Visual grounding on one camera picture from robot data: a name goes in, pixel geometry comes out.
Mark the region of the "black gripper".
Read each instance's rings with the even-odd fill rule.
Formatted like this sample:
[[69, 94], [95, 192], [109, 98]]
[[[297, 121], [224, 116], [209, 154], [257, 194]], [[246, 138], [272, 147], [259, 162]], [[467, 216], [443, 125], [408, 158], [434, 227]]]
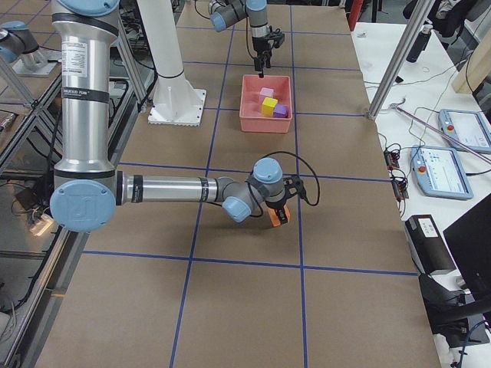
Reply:
[[275, 227], [288, 223], [288, 207], [286, 206], [288, 196], [286, 193], [270, 196], [265, 199], [265, 204], [269, 209], [275, 210], [277, 224]]
[[263, 78], [263, 58], [265, 62], [265, 67], [271, 67], [272, 39], [270, 36], [252, 37], [252, 46], [255, 52], [255, 57], [253, 58], [255, 72], [258, 74], [259, 78]]

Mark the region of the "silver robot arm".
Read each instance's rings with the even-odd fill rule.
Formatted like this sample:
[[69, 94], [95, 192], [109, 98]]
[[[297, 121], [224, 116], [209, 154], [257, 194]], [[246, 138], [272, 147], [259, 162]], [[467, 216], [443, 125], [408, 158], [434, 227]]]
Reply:
[[[207, 202], [220, 204], [243, 222], [265, 203], [270, 219], [288, 222], [287, 179], [273, 158], [261, 158], [244, 182], [228, 177], [128, 176], [108, 159], [110, 46], [119, 35], [120, 1], [51, 1], [52, 24], [61, 36], [61, 160], [54, 167], [50, 207], [54, 220], [73, 232], [107, 224], [126, 202]], [[138, 1], [156, 68], [150, 123], [199, 126], [206, 91], [186, 79], [171, 1]], [[257, 53], [255, 69], [264, 77], [271, 50], [284, 38], [269, 27], [267, 1], [210, 5], [213, 27], [223, 31], [249, 20]]]
[[255, 71], [260, 78], [264, 77], [264, 69], [271, 67], [274, 32], [269, 25], [267, 1], [210, 1], [208, 5], [210, 21], [217, 32], [225, 31], [236, 23], [246, 20], [252, 32], [252, 46], [255, 56]]

